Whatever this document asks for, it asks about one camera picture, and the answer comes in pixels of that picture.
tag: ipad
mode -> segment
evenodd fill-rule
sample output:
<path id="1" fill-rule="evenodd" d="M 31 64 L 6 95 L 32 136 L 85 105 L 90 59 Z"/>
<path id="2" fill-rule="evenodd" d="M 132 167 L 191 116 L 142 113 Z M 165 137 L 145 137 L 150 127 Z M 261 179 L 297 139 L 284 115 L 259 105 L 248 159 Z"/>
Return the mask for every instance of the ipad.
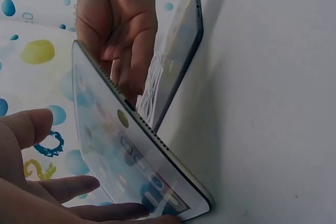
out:
<path id="1" fill-rule="evenodd" d="M 175 215 L 189 220 L 211 210 L 210 193 L 77 40 L 72 79 L 81 153 L 112 202 L 142 203 L 150 218 Z"/>

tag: tablet screen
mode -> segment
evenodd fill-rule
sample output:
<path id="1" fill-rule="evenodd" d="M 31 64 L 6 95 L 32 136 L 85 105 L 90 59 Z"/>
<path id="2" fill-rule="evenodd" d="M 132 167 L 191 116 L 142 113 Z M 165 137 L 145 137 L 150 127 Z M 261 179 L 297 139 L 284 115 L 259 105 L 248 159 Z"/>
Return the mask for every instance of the tablet screen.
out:
<path id="1" fill-rule="evenodd" d="M 89 60 L 74 57 L 72 76 L 82 155 L 111 200 L 142 203 L 151 216 L 179 215 L 189 210 L 174 185 L 159 175 L 164 169 L 161 161 L 154 168 L 147 160 L 150 150 L 144 153 L 136 148 L 136 140 L 127 134 L 132 118 L 127 117 L 126 110 L 115 113 L 109 98 L 114 94 Z"/>

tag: yellow number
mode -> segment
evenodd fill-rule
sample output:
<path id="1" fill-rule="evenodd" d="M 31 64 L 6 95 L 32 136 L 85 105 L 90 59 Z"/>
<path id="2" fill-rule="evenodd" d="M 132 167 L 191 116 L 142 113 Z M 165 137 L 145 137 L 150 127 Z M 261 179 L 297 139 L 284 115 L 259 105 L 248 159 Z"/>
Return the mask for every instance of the yellow number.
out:
<path id="1" fill-rule="evenodd" d="M 43 173 L 40 163 L 35 159 L 31 159 L 31 160 L 28 160 L 27 162 L 25 162 L 25 164 L 23 166 L 23 170 L 25 172 L 25 177 L 26 178 L 33 174 L 33 171 L 28 170 L 29 165 L 33 165 L 35 167 L 37 176 L 40 180 L 51 179 L 52 175 L 56 172 L 55 165 L 50 163 L 48 169 L 46 169 L 46 171 Z"/>

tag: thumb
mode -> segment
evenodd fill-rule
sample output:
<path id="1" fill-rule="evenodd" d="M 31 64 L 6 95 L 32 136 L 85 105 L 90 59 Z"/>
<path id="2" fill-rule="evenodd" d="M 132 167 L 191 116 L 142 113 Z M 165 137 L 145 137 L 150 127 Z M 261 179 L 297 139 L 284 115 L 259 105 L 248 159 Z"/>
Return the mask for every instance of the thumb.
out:
<path id="1" fill-rule="evenodd" d="M 44 140 L 52 120 L 52 112 L 48 109 L 21 111 L 0 118 L 0 132 L 10 129 L 22 150 Z"/>

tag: tablet bezel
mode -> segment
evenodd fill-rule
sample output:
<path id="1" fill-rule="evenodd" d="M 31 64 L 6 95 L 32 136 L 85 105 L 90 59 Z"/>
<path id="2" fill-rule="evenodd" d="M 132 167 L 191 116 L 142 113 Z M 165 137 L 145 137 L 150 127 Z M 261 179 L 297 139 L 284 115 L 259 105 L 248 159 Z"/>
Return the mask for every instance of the tablet bezel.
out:
<path id="1" fill-rule="evenodd" d="M 160 165 L 159 175 L 168 183 L 169 186 L 173 185 L 176 194 L 182 198 L 182 200 L 190 207 L 189 210 L 182 212 L 178 215 L 182 220 L 188 220 L 195 218 L 199 215 L 205 214 L 212 209 L 212 197 L 210 193 L 202 186 L 202 184 L 181 164 L 181 162 L 172 154 L 169 148 L 160 140 L 160 138 L 154 133 L 152 129 L 145 123 L 145 121 L 135 112 L 135 109 L 124 98 L 115 84 L 110 80 L 109 76 L 102 70 L 98 63 L 91 57 L 86 51 L 83 44 L 75 40 L 72 46 L 72 65 L 74 66 L 74 57 L 81 54 L 84 59 L 82 62 L 88 64 L 89 68 L 92 68 L 92 73 L 96 73 L 97 77 L 100 77 L 102 83 L 104 83 L 109 90 L 111 96 L 111 104 L 113 104 L 113 110 L 117 114 L 118 110 L 126 111 L 129 119 L 129 128 L 126 129 L 127 135 L 132 140 L 132 144 L 140 151 L 145 153 L 148 149 L 158 150 L 152 151 L 151 155 L 146 155 L 146 161 L 156 170 Z M 74 96 L 76 95 L 76 84 L 73 83 Z M 75 102 L 75 117 L 77 118 L 77 103 Z M 154 146 L 144 146 L 145 141 L 135 141 L 140 139 L 141 135 L 149 139 Z"/>

